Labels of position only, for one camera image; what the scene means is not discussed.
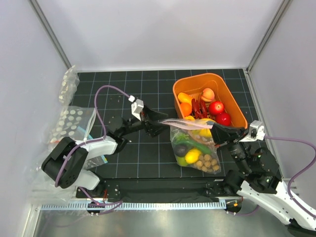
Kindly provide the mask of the yellow mango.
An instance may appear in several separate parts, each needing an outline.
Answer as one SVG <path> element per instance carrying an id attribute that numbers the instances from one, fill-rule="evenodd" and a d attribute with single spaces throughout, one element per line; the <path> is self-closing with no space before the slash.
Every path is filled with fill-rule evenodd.
<path id="1" fill-rule="evenodd" d="M 199 122 L 202 123 L 202 124 L 207 124 L 208 121 L 211 122 L 211 125 L 215 123 L 214 120 L 209 119 L 209 118 L 202 118 L 202 119 L 199 120 Z M 198 131 L 198 135 L 201 136 L 201 137 L 205 137 L 205 138 L 211 138 L 212 137 L 210 129 L 207 129 L 207 128 L 199 130 Z"/>

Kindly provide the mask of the pink dotted zip bag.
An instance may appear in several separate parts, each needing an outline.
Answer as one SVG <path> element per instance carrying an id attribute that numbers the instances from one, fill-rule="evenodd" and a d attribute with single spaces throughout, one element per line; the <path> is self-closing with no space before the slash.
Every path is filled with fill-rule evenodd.
<path id="1" fill-rule="evenodd" d="M 211 128 L 216 122 L 202 119 L 165 119 L 160 124 L 170 127 L 170 142 L 177 164 L 204 173 L 221 172 Z"/>

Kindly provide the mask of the brown longan cluster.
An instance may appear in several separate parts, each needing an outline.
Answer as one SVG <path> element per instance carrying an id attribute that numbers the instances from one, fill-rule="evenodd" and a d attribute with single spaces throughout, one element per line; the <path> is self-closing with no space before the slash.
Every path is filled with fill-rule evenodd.
<path id="1" fill-rule="evenodd" d="M 211 155 L 200 155 L 198 160 L 193 164 L 197 168 L 206 173 L 217 173 L 221 170 L 218 159 L 213 158 Z"/>

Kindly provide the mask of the yellow lemon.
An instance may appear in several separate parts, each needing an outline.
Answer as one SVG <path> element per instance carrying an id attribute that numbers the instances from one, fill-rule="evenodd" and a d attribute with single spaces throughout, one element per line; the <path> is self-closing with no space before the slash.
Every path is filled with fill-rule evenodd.
<path id="1" fill-rule="evenodd" d="M 199 160 L 200 155 L 202 155 L 202 152 L 199 149 L 193 148 L 187 152 L 185 160 L 188 164 L 193 164 Z"/>

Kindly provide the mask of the green chili pepper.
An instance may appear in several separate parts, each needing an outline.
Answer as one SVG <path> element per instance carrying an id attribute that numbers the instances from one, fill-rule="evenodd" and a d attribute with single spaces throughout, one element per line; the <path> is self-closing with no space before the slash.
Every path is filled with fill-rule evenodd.
<path id="1" fill-rule="evenodd" d="M 194 141 L 194 140 L 181 140 L 181 141 L 175 142 L 174 145 L 189 145 L 189 146 L 192 146 L 194 148 L 197 148 L 198 150 L 200 150 L 204 154 L 210 155 L 212 153 L 212 150 L 208 146 L 201 144 L 201 143 Z"/>

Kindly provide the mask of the dark purple fruit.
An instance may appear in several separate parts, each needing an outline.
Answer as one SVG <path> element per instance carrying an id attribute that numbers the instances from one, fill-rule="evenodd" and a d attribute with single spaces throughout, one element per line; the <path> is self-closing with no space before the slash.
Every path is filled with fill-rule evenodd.
<path id="1" fill-rule="evenodd" d="M 176 145 L 174 146 L 174 153 L 178 157 L 184 157 L 187 152 L 189 151 L 189 148 L 186 145 Z"/>

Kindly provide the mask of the green apple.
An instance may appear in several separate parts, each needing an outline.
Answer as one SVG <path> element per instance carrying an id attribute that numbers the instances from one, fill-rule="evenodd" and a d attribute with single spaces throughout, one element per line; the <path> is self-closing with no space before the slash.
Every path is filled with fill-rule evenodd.
<path id="1" fill-rule="evenodd" d="M 186 162 L 186 160 L 185 160 L 184 157 L 176 157 L 176 160 L 177 160 L 177 164 L 178 164 L 179 166 L 186 167 L 186 166 L 189 165 L 189 164 Z"/>

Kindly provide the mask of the orange plastic basket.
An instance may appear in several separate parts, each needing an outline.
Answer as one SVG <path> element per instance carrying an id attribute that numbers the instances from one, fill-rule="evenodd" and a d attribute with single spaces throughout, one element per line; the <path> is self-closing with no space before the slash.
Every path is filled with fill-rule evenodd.
<path id="1" fill-rule="evenodd" d="M 248 122 L 244 117 L 236 100 L 225 84 L 224 80 L 217 74 L 206 73 L 195 75 L 177 80 L 173 85 L 174 105 L 178 118 L 183 119 L 180 109 L 178 94 L 186 93 L 195 99 L 198 99 L 200 93 L 205 89 L 210 88 L 215 93 L 215 99 L 221 101 L 225 106 L 225 112 L 231 116 L 233 127 L 248 127 Z"/>

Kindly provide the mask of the green grapes bunch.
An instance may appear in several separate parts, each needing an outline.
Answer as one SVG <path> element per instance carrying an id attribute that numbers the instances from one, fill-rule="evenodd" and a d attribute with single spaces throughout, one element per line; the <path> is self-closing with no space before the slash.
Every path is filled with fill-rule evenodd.
<path id="1" fill-rule="evenodd" d="M 172 137 L 173 143 L 178 143 L 184 140 L 189 140 L 190 136 L 187 133 L 177 132 Z"/>

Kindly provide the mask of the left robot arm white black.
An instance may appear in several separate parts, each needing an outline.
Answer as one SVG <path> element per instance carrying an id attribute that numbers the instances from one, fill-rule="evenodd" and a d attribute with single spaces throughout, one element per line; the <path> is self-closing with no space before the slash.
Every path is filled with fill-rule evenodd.
<path id="1" fill-rule="evenodd" d="M 70 186 L 86 188 L 94 198 L 103 195 L 105 186 L 95 173 L 84 168 L 84 163 L 98 156 L 109 156 L 123 150 L 128 140 L 126 135 L 144 130 L 151 137 L 156 137 L 167 126 L 160 121 L 168 114 L 154 111 L 147 106 L 141 108 L 136 116 L 128 120 L 115 116 L 111 118 L 106 136 L 87 141 L 75 141 L 64 137 L 52 150 L 41 165 L 42 171 L 50 177 L 57 187 Z"/>

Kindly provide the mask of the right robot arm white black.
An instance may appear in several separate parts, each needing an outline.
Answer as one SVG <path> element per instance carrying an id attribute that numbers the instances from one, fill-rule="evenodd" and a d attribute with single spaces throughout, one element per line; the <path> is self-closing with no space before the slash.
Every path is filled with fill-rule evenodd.
<path id="1" fill-rule="evenodd" d="M 249 128 L 235 128 L 207 122 L 214 143 L 228 152 L 237 165 L 225 176 L 222 189 L 229 196 L 239 195 L 265 209 L 295 237 L 316 235 L 316 210 L 291 191 L 284 182 L 275 156 L 267 148 L 253 150 L 250 143 L 266 138 L 263 123 L 255 120 Z"/>

